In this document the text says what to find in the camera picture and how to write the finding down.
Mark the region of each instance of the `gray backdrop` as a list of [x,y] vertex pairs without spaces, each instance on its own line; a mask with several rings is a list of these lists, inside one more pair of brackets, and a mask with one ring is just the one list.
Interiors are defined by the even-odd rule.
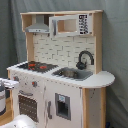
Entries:
[[128,127],[128,0],[0,0],[0,77],[5,68],[26,60],[21,12],[104,10],[103,70],[113,73],[107,87],[107,121],[115,128]]

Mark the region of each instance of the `white cabinet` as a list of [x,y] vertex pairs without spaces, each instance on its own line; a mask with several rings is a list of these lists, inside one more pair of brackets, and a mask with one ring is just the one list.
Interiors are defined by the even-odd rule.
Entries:
[[92,34],[92,14],[49,17],[50,37]]
[[82,128],[82,91],[62,83],[46,81],[45,127]]

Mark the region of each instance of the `play kitchen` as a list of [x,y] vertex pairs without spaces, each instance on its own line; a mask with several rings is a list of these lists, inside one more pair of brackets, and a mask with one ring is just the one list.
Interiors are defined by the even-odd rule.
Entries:
[[14,117],[26,114],[37,128],[105,128],[102,13],[21,13],[27,61],[8,68],[20,87],[12,91]]

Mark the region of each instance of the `faucet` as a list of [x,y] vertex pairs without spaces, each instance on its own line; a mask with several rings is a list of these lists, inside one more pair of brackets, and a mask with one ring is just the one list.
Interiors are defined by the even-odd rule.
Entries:
[[80,69],[80,70],[85,69],[86,66],[87,66],[87,62],[85,62],[85,64],[81,62],[81,57],[82,57],[83,54],[87,54],[87,55],[90,57],[90,59],[91,59],[91,65],[94,65],[94,59],[93,59],[92,54],[91,54],[89,51],[82,51],[82,52],[79,54],[79,62],[76,64],[76,67],[77,67],[78,69]]

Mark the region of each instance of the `stove burner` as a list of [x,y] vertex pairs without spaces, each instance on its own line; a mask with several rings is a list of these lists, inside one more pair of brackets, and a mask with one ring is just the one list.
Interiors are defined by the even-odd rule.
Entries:
[[31,61],[25,64],[22,64],[20,66],[17,66],[18,68],[23,68],[26,70],[32,70],[36,72],[47,72],[55,67],[58,67],[57,65],[52,65],[52,64],[46,64],[46,63],[40,63],[40,62],[35,62]]

